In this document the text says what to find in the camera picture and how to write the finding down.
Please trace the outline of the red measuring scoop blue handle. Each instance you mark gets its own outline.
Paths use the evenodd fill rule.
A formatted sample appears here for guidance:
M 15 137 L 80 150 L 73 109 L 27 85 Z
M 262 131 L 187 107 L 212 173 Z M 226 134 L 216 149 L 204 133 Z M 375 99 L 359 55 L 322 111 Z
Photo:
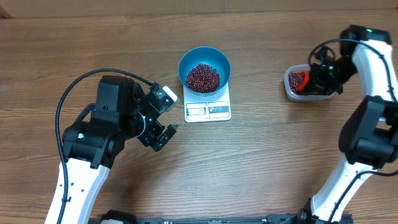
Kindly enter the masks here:
M 310 75 L 309 75 L 308 72 L 302 71 L 302 72 L 300 72 L 300 74 L 303 76 L 303 82 L 300 84 L 300 86 L 298 86 L 296 88 L 296 91 L 298 93 L 303 92 L 303 90 L 305 89 L 305 87 L 306 87 L 306 85 L 307 85 L 307 83 L 309 82 L 309 79 L 310 79 Z

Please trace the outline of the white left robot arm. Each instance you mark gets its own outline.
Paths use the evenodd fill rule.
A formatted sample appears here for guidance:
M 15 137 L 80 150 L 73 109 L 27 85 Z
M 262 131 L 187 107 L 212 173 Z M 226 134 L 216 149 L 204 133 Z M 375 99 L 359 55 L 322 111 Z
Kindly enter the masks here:
M 96 101 L 89 104 L 62 134 L 62 156 L 55 194 L 46 223 L 88 223 L 96 197 L 116 156 L 132 138 L 155 152 L 176 133 L 158 117 L 178 101 L 167 86 L 153 83 L 144 93 L 126 77 L 105 75 Z

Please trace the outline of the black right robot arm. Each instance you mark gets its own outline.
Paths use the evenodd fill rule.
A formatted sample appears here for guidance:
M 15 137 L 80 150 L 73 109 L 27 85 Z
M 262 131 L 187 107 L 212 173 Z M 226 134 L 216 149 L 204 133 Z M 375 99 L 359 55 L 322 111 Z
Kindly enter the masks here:
M 382 176 L 383 166 L 397 160 L 397 77 L 390 34 L 350 25 L 336 42 L 340 58 L 328 55 L 328 42 L 310 52 L 319 62 L 309 63 L 297 91 L 304 96 L 340 94 L 358 74 L 363 100 L 340 132 L 338 164 L 299 211 L 296 223 L 352 223 L 343 213 L 349 201 L 370 176 Z

